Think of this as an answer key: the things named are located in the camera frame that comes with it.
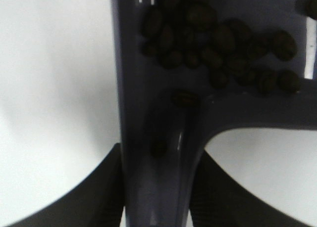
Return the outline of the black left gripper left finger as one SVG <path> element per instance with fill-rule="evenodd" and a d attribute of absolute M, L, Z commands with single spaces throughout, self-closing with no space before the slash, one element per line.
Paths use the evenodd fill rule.
<path fill-rule="evenodd" d="M 75 188 L 14 227 L 118 227 L 124 208 L 120 143 Z"/>

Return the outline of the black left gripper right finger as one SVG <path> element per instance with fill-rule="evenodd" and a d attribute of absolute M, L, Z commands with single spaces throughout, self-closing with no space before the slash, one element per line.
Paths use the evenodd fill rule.
<path fill-rule="evenodd" d="M 195 227 L 304 227 L 260 200 L 230 177 L 204 151 L 189 206 Z"/>

